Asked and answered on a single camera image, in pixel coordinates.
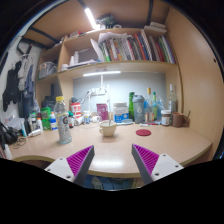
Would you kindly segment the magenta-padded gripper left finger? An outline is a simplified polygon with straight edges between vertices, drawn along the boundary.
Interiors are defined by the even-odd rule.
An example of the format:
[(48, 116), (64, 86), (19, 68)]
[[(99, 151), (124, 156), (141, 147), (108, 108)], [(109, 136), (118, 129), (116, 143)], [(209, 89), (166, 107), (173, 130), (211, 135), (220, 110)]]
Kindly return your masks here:
[(94, 155), (94, 146), (91, 145), (67, 158), (59, 157), (46, 168), (46, 171), (82, 186)]

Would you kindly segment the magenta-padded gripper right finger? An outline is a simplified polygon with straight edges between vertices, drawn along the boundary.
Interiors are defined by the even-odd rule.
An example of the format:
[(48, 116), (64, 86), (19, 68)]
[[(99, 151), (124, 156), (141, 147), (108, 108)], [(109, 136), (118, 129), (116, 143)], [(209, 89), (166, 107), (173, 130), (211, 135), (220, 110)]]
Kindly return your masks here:
[(145, 185), (183, 169), (183, 166), (168, 154), (163, 153), (158, 155), (136, 144), (132, 145), (132, 156)]

